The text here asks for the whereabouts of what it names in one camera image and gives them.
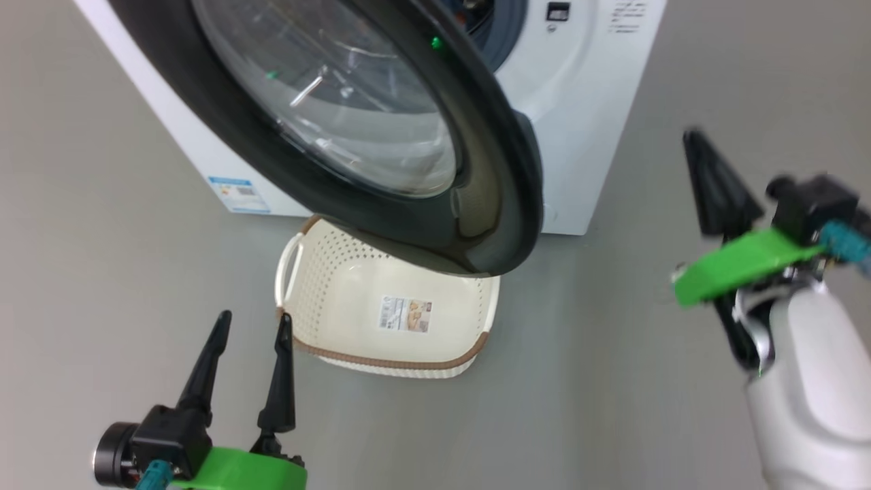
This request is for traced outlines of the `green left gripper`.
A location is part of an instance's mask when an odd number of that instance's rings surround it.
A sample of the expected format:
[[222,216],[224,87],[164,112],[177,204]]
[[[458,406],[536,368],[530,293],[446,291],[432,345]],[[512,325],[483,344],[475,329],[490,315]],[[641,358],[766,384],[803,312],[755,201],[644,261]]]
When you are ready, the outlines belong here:
[[[178,410],[196,410],[212,420],[212,394],[218,361],[227,347],[231,311],[218,314],[214,328],[200,351],[198,360],[178,398]],[[259,437],[249,453],[237,448],[212,447],[192,480],[173,480],[172,487],[183,489],[305,489],[307,470],[286,458],[279,434],[296,428],[295,359],[293,321],[282,313],[276,334],[276,354],[269,393],[259,412]]]

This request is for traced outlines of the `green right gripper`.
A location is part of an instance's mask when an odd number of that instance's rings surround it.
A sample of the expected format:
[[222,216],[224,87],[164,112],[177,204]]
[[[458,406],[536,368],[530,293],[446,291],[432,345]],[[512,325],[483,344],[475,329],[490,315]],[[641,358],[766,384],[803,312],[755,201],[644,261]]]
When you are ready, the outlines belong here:
[[[764,211],[709,137],[689,128],[683,148],[702,235],[752,229]],[[673,295],[685,309],[712,304],[738,365],[762,374],[774,363],[774,341],[770,329],[747,313],[744,295],[759,284],[785,279],[785,270],[823,254],[823,248],[797,245],[772,227],[750,231],[678,269]]]

